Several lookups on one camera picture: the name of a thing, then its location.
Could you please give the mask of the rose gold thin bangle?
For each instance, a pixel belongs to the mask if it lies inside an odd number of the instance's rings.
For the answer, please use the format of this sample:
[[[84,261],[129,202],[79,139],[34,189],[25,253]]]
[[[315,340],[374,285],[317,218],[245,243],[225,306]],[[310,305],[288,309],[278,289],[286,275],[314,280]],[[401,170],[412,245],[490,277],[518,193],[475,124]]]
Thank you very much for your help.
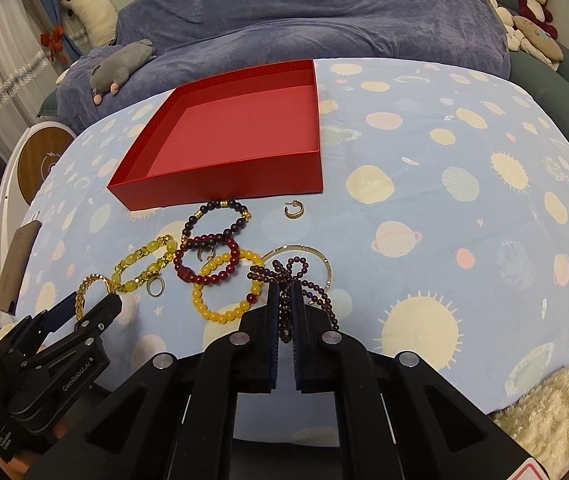
[[[284,244],[275,249],[269,250],[269,252],[266,252],[266,254],[263,254],[262,260],[269,261],[275,258],[275,256],[283,255],[286,254],[287,252],[295,252],[295,254],[298,254],[299,252],[304,252],[304,254],[312,255],[316,257],[318,260],[320,260],[323,263],[325,270],[327,271],[327,278],[325,279],[324,290],[328,292],[331,289],[331,286],[333,284],[333,269],[331,263],[329,259],[324,255],[324,253],[318,250],[317,248],[313,248],[303,244]]]

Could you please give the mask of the purple garnet bead strand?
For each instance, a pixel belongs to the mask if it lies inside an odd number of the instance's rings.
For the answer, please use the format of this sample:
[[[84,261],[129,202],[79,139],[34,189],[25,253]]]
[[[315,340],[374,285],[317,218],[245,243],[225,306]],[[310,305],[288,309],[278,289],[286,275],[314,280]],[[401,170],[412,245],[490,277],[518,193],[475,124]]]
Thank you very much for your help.
[[[277,284],[279,286],[278,335],[283,344],[290,342],[293,337],[292,292],[290,288],[294,284],[301,286],[301,296],[304,300],[327,313],[333,330],[339,329],[339,321],[333,311],[327,286],[320,286],[310,281],[306,276],[308,269],[307,259],[298,256],[287,259],[286,264],[275,260],[270,268],[264,264],[250,266],[248,278],[251,281],[258,284]]]

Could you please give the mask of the small gold crescent earring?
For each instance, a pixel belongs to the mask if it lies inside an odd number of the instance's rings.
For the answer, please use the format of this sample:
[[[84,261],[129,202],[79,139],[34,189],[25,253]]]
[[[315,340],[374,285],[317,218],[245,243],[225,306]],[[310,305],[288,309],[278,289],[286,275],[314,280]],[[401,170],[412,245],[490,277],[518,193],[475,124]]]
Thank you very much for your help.
[[[216,257],[216,248],[212,246],[199,247],[196,252],[196,257],[198,257],[201,262],[211,261]]]

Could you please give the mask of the gold hoop earring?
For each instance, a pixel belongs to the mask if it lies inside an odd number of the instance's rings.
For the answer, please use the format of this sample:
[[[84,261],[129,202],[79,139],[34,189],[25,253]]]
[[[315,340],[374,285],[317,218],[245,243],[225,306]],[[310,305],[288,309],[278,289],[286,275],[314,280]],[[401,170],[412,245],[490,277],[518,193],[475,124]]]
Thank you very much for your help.
[[[295,220],[301,218],[305,212],[304,204],[299,200],[290,200],[290,202],[285,203],[283,212],[288,219]]]

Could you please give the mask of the brown leather pouch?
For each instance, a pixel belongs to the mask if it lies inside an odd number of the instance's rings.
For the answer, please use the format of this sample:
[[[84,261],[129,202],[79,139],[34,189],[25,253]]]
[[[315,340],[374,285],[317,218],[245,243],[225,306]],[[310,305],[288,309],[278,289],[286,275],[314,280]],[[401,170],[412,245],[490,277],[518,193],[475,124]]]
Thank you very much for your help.
[[[0,311],[15,315],[28,260],[42,222],[32,220],[17,229],[0,274]]]

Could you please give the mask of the white round wood-top device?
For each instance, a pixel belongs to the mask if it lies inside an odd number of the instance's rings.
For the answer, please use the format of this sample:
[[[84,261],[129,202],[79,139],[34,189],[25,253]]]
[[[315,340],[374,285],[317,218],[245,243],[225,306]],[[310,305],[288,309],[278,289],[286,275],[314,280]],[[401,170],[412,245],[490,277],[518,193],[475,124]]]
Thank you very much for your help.
[[[76,134],[60,122],[27,128],[16,144],[0,182],[0,275],[10,242],[30,204]],[[0,325],[9,317],[0,311]]]

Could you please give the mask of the red cardboard box tray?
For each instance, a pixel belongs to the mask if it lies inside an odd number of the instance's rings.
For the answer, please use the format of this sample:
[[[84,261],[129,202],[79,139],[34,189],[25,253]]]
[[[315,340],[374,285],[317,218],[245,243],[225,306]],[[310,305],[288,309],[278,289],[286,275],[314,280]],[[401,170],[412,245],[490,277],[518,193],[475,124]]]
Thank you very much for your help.
[[[322,192],[315,64],[260,65],[175,88],[108,189],[130,211]]]

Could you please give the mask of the light blue planet-print sheet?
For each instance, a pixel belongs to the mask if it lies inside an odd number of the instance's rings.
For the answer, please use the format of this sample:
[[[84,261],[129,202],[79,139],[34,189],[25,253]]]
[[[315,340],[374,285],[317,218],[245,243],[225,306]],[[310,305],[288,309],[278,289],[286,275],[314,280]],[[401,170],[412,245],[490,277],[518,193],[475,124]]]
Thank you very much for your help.
[[[315,62],[324,191],[241,200],[256,258],[284,244],[329,259],[339,328],[370,349],[423,356],[485,411],[569,365],[569,142],[525,90],[472,70],[408,61]],[[179,240],[193,206],[129,212],[107,189],[165,91],[97,122],[66,150],[27,219],[42,222],[16,318],[111,274],[152,238]],[[286,218],[299,200],[301,218]],[[117,386],[153,353],[201,351],[239,328],[249,261],[196,294],[123,298],[108,329]]]

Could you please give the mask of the white curtain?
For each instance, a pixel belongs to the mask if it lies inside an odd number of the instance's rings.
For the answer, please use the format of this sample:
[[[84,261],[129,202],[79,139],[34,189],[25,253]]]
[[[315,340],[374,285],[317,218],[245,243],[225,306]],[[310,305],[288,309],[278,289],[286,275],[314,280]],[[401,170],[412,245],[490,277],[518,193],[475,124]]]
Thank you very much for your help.
[[[0,157],[7,160],[44,99],[56,88],[60,66],[40,36],[52,32],[40,0],[0,0]]]

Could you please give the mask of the grey mouse plush toy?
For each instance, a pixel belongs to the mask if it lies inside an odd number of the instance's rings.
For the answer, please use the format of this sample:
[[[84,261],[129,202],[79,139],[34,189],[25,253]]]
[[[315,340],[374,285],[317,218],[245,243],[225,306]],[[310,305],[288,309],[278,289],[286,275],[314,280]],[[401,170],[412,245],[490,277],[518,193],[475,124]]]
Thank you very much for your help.
[[[115,96],[130,76],[154,57],[152,42],[141,39],[127,44],[94,66],[89,78],[94,105],[100,105],[107,94]]]

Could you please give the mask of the cream fluffy blanket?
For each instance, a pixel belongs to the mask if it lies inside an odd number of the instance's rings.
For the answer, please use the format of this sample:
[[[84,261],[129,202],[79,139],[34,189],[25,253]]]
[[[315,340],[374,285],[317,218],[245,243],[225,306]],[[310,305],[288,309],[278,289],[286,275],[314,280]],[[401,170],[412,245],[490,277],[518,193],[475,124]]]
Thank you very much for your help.
[[[569,366],[491,419],[538,460],[551,479],[562,478],[569,471]]]

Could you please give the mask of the red ribbon bow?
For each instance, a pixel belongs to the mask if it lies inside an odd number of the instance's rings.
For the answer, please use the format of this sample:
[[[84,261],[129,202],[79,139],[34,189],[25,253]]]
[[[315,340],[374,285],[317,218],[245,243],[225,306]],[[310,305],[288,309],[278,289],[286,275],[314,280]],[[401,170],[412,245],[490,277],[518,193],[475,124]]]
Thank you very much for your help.
[[[62,25],[56,25],[50,32],[44,32],[40,35],[40,45],[48,51],[48,58],[51,62],[63,64],[68,62],[68,57],[64,51],[63,38],[64,28]]]

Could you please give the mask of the white cow plush pillow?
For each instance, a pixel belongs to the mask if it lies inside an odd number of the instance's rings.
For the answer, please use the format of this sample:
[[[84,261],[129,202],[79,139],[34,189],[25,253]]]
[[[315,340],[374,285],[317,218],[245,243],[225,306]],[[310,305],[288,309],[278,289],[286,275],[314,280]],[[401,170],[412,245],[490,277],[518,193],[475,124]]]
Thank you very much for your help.
[[[60,0],[69,16],[76,16],[86,30],[91,47],[104,47],[116,38],[118,13],[110,0]]]

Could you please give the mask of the blue-grey velvet blanket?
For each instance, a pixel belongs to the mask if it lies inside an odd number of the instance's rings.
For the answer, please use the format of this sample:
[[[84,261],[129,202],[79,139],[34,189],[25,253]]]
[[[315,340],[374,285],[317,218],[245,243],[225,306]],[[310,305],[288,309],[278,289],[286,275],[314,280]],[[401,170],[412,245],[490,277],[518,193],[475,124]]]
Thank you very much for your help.
[[[511,70],[488,0],[135,0],[118,15],[116,45],[141,39],[155,57],[101,103],[89,78],[113,48],[94,49],[70,69],[57,92],[61,122],[82,132],[190,81],[305,58],[402,58],[501,78]]]

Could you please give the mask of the beige cookie plush toy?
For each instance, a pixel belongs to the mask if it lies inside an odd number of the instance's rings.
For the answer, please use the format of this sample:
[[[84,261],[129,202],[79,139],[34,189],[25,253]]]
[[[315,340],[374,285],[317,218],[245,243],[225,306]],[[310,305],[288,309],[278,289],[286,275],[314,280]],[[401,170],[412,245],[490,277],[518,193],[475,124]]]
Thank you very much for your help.
[[[510,51],[523,51],[549,66],[551,70],[559,68],[564,53],[559,44],[545,30],[528,18],[512,15],[497,0],[488,1],[505,28],[505,36],[507,36]]]

